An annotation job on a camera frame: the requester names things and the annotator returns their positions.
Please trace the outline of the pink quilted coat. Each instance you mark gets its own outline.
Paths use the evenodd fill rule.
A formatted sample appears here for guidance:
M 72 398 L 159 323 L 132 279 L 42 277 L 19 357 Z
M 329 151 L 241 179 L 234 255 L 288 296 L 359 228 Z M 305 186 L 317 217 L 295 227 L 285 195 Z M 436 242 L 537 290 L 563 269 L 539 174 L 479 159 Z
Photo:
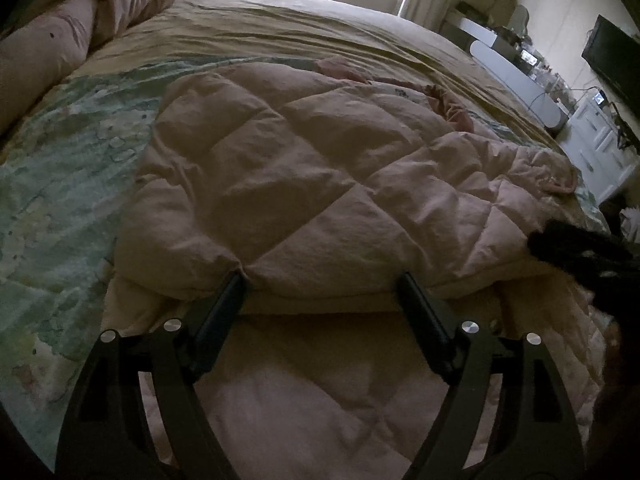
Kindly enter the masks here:
M 198 391 L 244 479 L 397 479 L 445 385 L 390 290 L 410 272 L 480 323 L 532 330 L 587 437 L 605 342 L 588 292 L 532 258 L 588 223 L 578 171 L 439 86 L 276 63 L 166 89 L 116 236 L 105 326 L 140 334 L 241 271 L 242 318 Z

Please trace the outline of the white drawer cabinet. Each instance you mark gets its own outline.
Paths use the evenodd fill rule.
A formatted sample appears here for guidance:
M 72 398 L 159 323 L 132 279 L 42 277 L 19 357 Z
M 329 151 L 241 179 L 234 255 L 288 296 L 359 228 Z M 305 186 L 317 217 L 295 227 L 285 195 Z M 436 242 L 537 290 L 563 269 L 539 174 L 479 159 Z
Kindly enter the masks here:
M 621 150 L 614 120 L 591 96 L 582 99 L 556 142 L 582 174 L 598 205 L 639 183 L 639 156 Z

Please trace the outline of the white dresser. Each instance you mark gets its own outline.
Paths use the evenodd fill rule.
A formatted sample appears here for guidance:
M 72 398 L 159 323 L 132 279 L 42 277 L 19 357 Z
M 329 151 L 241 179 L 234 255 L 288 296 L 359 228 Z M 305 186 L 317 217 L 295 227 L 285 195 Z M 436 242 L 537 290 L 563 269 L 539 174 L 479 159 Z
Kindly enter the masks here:
M 494 0 L 487 13 L 461 1 L 439 33 L 471 55 L 552 134 L 567 122 L 573 98 L 562 77 L 530 44 L 529 13 L 516 0 Z

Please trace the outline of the green patterned bed sheet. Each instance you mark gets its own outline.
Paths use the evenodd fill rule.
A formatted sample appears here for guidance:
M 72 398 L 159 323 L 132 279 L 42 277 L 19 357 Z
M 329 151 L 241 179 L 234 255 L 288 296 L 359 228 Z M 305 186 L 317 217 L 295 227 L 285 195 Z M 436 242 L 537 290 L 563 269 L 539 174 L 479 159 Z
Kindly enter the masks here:
M 160 99 L 198 56 L 65 79 L 1 154 L 1 403 L 47 466 L 98 336 L 122 207 Z

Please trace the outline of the rolled pink duvet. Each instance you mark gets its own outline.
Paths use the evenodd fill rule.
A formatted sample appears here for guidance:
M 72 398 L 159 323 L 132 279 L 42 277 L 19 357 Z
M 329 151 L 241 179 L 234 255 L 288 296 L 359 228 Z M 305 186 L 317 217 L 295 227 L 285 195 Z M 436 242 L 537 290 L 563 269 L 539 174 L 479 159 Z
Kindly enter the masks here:
M 1 40 L 1 129 L 77 70 L 91 51 L 175 0 L 36 0 Z

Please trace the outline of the beige bed sheet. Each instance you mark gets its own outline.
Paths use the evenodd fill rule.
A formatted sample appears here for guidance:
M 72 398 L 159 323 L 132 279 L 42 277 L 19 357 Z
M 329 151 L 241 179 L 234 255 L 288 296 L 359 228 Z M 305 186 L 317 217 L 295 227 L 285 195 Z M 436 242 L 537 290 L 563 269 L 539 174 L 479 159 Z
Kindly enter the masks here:
M 478 114 L 548 148 L 555 140 L 512 92 L 443 36 L 332 0 L 176 0 L 88 57 L 76 76 L 170 58 L 346 58 L 381 77 L 440 84 Z

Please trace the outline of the black wall television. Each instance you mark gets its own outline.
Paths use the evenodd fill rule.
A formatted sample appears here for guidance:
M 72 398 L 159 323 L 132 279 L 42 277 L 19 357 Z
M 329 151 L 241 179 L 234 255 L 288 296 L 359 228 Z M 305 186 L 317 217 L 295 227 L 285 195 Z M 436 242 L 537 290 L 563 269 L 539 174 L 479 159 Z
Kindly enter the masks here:
M 582 58 L 639 116 L 639 44 L 603 15 L 597 17 Z

